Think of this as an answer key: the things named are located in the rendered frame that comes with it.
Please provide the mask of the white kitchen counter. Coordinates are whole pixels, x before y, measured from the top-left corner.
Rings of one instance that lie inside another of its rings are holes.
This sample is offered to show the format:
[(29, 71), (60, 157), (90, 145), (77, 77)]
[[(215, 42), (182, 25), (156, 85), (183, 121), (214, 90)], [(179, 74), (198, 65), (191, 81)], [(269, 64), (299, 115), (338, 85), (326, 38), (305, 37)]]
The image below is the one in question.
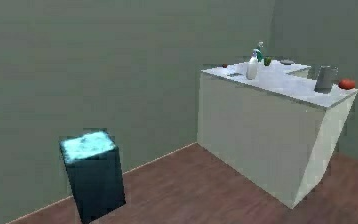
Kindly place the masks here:
[(317, 93), (309, 69), (274, 60), (253, 80), (245, 62), (200, 73), (198, 144), (289, 208), (321, 181), (358, 93)]

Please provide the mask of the grey mug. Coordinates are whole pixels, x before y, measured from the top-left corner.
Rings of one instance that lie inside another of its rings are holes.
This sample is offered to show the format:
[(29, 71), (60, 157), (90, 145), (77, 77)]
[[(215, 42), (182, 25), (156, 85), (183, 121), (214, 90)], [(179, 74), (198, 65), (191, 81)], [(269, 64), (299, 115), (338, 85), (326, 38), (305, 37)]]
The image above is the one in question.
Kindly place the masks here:
[(338, 68), (334, 66), (321, 66), (316, 80), (314, 91), (328, 94), (331, 92), (333, 81), (338, 74)]

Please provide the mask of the white spray bottle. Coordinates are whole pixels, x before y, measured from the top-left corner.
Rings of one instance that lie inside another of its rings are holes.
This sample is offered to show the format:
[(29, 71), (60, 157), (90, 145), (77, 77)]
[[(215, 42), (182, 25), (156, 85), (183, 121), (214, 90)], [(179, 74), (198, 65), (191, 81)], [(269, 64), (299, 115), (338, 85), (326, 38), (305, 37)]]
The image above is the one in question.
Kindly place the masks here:
[(262, 59), (262, 52), (259, 49), (255, 48), (247, 65), (246, 78), (248, 80), (253, 80), (256, 78), (258, 74), (259, 63)]

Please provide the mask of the dark bin with cyan lid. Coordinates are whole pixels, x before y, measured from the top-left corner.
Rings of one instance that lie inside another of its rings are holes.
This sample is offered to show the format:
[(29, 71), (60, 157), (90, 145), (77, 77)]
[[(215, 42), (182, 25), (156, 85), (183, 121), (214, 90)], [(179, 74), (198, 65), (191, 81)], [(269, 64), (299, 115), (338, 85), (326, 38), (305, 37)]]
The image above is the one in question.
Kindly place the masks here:
[(126, 204), (119, 147), (107, 131), (63, 139), (59, 148), (82, 224)]

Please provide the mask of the red tomato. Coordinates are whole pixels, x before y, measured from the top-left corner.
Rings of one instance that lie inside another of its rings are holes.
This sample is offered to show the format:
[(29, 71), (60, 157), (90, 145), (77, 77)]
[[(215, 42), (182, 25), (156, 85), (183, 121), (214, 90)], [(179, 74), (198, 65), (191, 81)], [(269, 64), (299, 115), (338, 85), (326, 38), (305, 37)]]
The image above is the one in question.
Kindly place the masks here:
[(338, 86), (341, 89), (350, 90), (355, 88), (355, 81), (351, 79), (342, 79), (339, 81)]

